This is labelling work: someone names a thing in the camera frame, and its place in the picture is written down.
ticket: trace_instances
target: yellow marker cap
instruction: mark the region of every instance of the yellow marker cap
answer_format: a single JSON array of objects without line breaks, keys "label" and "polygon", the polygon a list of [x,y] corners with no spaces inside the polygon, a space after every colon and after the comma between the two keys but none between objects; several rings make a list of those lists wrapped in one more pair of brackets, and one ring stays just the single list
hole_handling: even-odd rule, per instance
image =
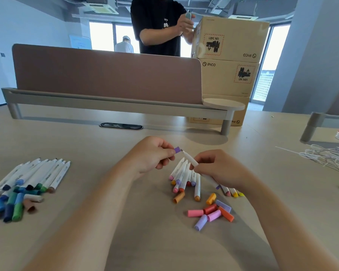
[{"label": "yellow marker cap", "polygon": [[216,200],[216,194],[215,194],[215,193],[212,193],[212,194],[208,197],[208,199],[207,199],[207,201],[206,201],[206,204],[212,205],[212,204],[214,203],[215,200]]}]

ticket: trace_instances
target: person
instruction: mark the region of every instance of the person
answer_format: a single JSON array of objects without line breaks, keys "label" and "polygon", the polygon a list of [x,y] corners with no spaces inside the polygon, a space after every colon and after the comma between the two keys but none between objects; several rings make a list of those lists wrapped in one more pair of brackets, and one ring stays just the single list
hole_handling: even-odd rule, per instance
[{"label": "person", "polygon": [[134,53],[133,46],[131,45],[131,39],[128,36],[123,36],[123,41],[116,44],[114,52]]},{"label": "person", "polygon": [[179,57],[181,35],[188,44],[193,39],[193,22],[185,14],[183,5],[174,0],[132,0],[131,19],[140,53]]},{"label": "person", "polygon": [[[24,271],[104,270],[133,181],[154,168],[163,168],[174,159],[173,146],[162,138],[149,136],[138,142],[109,170]],[[195,172],[210,175],[218,183],[246,195],[281,270],[339,271],[339,261],[244,165],[222,150],[201,152],[194,159],[199,162]]]}]

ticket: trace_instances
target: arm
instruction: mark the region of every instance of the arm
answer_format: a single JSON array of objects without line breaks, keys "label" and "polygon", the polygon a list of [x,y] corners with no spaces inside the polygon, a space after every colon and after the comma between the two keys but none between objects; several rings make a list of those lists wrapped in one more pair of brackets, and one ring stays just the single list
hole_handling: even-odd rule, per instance
[{"label": "arm", "polygon": [[222,150],[198,154],[195,172],[243,192],[254,207],[281,270],[338,271],[339,261],[256,176]]},{"label": "arm", "polygon": [[173,146],[161,138],[140,141],[23,271],[103,271],[131,183],[143,173],[167,165],[174,154]]}]

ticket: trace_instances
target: brown desk divider panel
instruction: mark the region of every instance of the brown desk divider panel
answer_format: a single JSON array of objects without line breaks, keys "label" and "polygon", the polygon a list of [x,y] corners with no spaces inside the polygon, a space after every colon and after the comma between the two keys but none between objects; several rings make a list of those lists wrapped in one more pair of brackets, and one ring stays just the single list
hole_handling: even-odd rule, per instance
[{"label": "brown desk divider panel", "polygon": [[202,104],[197,59],[23,44],[13,58],[22,90]]}]

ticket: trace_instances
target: wall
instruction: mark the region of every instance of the wall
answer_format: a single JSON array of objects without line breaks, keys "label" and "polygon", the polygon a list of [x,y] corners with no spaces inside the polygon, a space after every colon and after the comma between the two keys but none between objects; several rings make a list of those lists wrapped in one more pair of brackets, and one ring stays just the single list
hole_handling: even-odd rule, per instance
[{"label": "wall", "polygon": [[339,92],[339,0],[299,0],[264,111],[325,112]]},{"label": "wall", "polygon": [[0,0],[0,53],[6,56],[0,56],[0,104],[5,102],[1,87],[16,87],[13,44],[70,47],[69,34],[88,33],[89,24],[65,18],[64,8],[48,0]]}]

